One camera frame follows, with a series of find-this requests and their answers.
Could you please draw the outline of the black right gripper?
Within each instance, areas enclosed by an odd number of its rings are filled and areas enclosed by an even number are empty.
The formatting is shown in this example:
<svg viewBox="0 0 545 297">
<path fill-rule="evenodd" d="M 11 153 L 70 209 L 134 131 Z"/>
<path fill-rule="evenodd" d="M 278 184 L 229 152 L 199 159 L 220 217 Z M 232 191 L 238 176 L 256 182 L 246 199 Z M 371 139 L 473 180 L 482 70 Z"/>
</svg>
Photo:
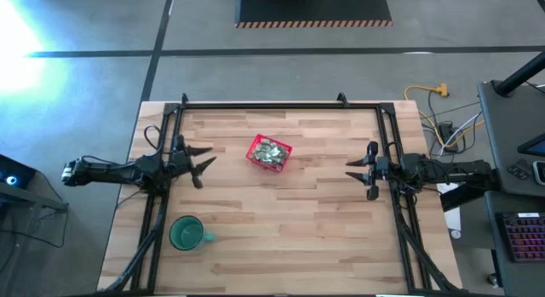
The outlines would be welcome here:
<svg viewBox="0 0 545 297">
<path fill-rule="evenodd" d="M 389 157 L 378 157 L 378 143 L 371 141 L 367 145 L 367 154 L 363 159 L 346 163 L 351 167 L 368 167 L 368 173 L 346 172 L 346 175 L 368 186 L 366 197 L 369 201 L 375 201 L 379 197 L 377 180 L 395 180 L 399 174 Z"/>
</svg>

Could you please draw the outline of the black monitor pole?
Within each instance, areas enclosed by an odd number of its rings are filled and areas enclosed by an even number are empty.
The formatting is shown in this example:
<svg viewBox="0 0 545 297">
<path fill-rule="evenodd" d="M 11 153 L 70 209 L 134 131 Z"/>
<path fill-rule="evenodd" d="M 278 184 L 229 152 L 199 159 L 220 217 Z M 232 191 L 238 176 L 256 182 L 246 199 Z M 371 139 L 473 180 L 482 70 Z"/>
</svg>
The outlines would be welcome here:
<svg viewBox="0 0 545 297">
<path fill-rule="evenodd" d="M 494 84 L 494 90 L 501 97 L 509 98 L 517 87 L 534 77 L 543 69 L 545 69 L 545 51 L 520 67 L 511 76 L 501 81 L 499 84 Z"/>
</svg>

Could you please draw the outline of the grey desk top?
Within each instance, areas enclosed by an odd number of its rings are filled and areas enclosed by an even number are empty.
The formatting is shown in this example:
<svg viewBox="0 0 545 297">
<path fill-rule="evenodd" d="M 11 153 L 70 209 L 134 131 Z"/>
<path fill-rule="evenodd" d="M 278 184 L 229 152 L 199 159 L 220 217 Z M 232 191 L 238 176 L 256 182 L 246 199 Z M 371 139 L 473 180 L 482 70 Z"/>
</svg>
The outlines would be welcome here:
<svg viewBox="0 0 545 297">
<path fill-rule="evenodd" d="M 493 82 L 480 83 L 478 93 L 490 147 L 501 188 L 506 193 L 545 197 L 545 186 L 536 183 L 532 164 L 545 157 L 525 155 L 517 147 L 545 134 L 545 94 L 531 86 L 516 88 L 509 98 L 496 93 Z M 518 165 L 530 174 L 519 180 L 508 172 Z"/>
</svg>

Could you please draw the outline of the small black remote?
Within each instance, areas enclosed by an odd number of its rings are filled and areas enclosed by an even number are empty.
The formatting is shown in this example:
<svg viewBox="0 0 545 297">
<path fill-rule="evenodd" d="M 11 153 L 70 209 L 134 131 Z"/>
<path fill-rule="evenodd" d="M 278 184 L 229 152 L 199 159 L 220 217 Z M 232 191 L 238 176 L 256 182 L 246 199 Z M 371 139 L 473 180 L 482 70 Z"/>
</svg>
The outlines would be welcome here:
<svg viewBox="0 0 545 297">
<path fill-rule="evenodd" d="M 508 172 L 519 180 L 527 180 L 530 177 L 530 174 L 518 165 L 510 166 Z"/>
</svg>

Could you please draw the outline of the red plastic mesh basket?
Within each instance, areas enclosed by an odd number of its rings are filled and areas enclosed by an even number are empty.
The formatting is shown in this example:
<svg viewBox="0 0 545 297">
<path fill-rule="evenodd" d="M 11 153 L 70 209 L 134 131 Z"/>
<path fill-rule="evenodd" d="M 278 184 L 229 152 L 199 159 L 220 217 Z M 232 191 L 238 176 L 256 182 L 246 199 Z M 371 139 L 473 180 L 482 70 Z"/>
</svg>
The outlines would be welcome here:
<svg viewBox="0 0 545 297">
<path fill-rule="evenodd" d="M 288 157 L 282 161 L 282 168 L 274 168 L 270 165 L 268 165 L 267 163 L 264 163 L 264 162 L 259 162 L 257 160 L 255 160 L 253 157 L 252 157 L 252 154 L 254 151 L 261 151 L 261 143 L 262 142 L 273 142 L 273 143 L 276 143 L 277 146 L 280 146 L 280 147 L 283 147 L 284 149 L 288 150 L 289 151 L 289 155 Z M 276 173 L 281 173 L 283 170 L 284 170 L 284 167 L 285 165 L 287 164 L 288 160 L 289 160 L 289 157 L 290 157 L 290 154 L 292 152 L 293 148 L 279 140 L 275 140 L 273 138 L 270 138 L 268 136 L 265 136 L 263 134 L 257 134 L 252 142 L 252 144 L 250 145 L 250 148 L 249 150 L 247 151 L 246 153 L 246 158 L 253 164 L 255 165 L 258 165 L 260 167 L 263 167 L 263 168 L 266 168 L 266 169 L 269 169 L 269 170 L 272 170 L 273 172 L 276 172 Z"/>
</svg>

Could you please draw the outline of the green mug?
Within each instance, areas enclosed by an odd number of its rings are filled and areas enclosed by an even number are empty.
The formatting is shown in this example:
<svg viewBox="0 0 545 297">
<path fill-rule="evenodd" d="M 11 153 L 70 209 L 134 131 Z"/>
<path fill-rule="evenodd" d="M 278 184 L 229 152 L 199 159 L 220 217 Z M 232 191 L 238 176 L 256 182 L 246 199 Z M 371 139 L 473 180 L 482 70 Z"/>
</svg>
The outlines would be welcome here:
<svg viewBox="0 0 545 297">
<path fill-rule="evenodd" d="M 201 248 L 206 243 L 215 242 L 216 235 L 208 232 L 197 217 L 184 215 L 170 227 L 169 241 L 180 251 L 191 251 Z"/>
</svg>

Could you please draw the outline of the backlit black keyboard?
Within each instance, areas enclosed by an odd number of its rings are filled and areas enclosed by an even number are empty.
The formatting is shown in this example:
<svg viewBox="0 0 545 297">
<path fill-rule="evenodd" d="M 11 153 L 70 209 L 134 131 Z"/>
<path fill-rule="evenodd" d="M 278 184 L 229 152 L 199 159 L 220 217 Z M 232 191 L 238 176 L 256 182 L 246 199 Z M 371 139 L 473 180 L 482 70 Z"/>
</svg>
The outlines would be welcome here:
<svg viewBox="0 0 545 297">
<path fill-rule="evenodd" d="M 512 262 L 545 262 L 545 213 L 498 213 L 496 223 Z"/>
</svg>

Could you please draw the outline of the dark tablet screen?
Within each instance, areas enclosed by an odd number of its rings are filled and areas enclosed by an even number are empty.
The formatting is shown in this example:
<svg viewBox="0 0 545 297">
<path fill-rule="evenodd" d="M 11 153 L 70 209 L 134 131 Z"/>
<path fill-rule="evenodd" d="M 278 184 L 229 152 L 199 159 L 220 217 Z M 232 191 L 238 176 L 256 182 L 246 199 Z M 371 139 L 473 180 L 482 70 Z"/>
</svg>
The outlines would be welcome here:
<svg viewBox="0 0 545 297">
<path fill-rule="evenodd" d="M 545 134 L 541 134 L 518 146 L 517 152 L 525 155 L 545 157 Z"/>
</svg>

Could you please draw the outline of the smartphone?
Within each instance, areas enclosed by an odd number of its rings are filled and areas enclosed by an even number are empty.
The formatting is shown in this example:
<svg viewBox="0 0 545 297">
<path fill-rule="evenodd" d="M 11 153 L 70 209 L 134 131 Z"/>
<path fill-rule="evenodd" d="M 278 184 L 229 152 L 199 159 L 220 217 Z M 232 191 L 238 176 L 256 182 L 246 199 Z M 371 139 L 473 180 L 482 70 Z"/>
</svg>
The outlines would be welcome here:
<svg viewBox="0 0 545 297">
<path fill-rule="evenodd" d="M 545 186 L 545 162 L 535 161 L 532 164 L 535 181 L 540 186 Z"/>
</svg>

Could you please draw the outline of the black desk strut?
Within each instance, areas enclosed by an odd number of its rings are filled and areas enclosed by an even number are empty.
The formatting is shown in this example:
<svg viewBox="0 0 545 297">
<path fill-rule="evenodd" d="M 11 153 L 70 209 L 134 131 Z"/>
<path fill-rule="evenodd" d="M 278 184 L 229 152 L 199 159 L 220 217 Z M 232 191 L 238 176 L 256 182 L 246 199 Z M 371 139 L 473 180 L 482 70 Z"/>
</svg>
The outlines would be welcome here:
<svg viewBox="0 0 545 297">
<path fill-rule="evenodd" d="M 440 201 L 444 212 L 458 208 L 465 203 L 472 202 L 482 196 L 486 191 L 494 191 L 494 188 L 484 186 L 460 185 L 457 188 L 440 195 Z"/>
</svg>

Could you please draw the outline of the black device with blue light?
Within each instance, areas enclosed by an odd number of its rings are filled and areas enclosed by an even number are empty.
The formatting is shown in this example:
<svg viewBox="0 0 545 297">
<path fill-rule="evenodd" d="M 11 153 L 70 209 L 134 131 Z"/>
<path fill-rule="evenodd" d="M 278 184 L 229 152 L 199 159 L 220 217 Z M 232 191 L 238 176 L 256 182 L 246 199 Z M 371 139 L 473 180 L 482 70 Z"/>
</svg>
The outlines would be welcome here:
<svg viewBox="0 0 545 297">
<path fill-rule="evenodd" d="M 0 154 L 0 182 L 26 189 L 36 170 Z"/>
</svg>

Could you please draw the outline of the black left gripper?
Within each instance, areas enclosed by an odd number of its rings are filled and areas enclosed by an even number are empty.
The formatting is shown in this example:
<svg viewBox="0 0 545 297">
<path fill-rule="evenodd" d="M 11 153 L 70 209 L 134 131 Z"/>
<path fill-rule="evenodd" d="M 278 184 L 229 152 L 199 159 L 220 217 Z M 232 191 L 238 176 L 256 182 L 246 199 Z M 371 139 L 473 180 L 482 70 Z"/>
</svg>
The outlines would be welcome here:
<svg viewBox="0 0 545 297">
<path fill-rule="evenodd" d="M 173 138 L 173 146 L 169 153 L 169 161 L 167 163 L 167 169 L 170 171 L 171 177 L 176 178 L 183 174 L 190 174 L 192 176 L 193 186 L 197 189 L 201 189 L 203 184 L 200 180 L 200 176 L 205 169 L 216 160 L 216 157 L 212 157 L 199 164 L 195 164 L 192 157 L 197 157 L 210 152 L 211 150 L 212 147 L 191 147 L 186 144 L 182 134 L 176 135 Z"/>
</svg>

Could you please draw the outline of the black metal table frame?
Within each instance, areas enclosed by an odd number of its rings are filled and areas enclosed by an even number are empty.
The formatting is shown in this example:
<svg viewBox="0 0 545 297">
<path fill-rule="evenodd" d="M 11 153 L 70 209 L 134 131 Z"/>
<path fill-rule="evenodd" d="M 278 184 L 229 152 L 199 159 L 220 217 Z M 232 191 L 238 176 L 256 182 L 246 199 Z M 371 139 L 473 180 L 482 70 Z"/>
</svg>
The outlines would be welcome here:
<svg viewBox="0 0 545 297">
<path fill-rule="evenodd" d="M 216 241 L 191 251 L 169 233 L 145 256 L 131 285 L 145 294 L 406 294 L 432 288 L 430 275 L 398 234 L 386 182 L 369 201 L 346 165 L 375 141 L 399 153 L 425 153 L 413 101 L 147 102 L 141 107 L 131 157 L 149 152 L 152 124 L 179 129 L 187 144 L 212 147 L 203 187 L 189 175 L 167 197 L 120 191 L 98 280 L 112 285 L 145 230 L 164 211 L 171 227 L 184 215 L 202 221 Z M 281 173 L 246 158 L 263 134 L 293 148 Z"/>
</svg>

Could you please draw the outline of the black power strip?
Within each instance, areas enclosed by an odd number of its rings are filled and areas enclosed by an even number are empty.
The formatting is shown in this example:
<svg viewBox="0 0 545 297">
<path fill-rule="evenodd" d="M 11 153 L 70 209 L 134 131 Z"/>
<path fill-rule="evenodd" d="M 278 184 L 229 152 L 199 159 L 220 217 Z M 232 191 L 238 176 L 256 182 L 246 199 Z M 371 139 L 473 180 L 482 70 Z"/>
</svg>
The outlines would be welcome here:
<svg viewBox="0 0 545 297">
<path fill-rule="evenodd" d="M 453 122 L 444 122 L 440 123 L 438 126 L 439 135 L 443 143 L 445 144 L 447 140 L 454 134 L 456 128 L 453 126 Z M 453 141 L 456 138 L 452 138 L 451 141 L 444 148 L 444 152 L 456 153 L 458 152 L 458 144 L 453 144 Z"/>
</svg>

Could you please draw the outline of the dark grey keyboard shelf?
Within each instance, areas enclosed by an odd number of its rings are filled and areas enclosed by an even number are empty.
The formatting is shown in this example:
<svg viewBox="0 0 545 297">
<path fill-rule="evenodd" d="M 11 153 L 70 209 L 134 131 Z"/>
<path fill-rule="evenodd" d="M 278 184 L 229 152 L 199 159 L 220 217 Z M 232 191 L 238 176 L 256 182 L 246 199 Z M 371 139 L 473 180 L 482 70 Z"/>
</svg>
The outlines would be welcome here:
<svg viewBox="0 0 545 297">
<path fill-rule="evenodd" d="M 545 297 L 545 261 L 513 262 L 499 221 L 499 214 L 503 213 L 545 213 L 545 197 L 487 191 L 485 204 L 495 244 L 495 273 L 504 294 L 511 297 Z"/>
</svg>

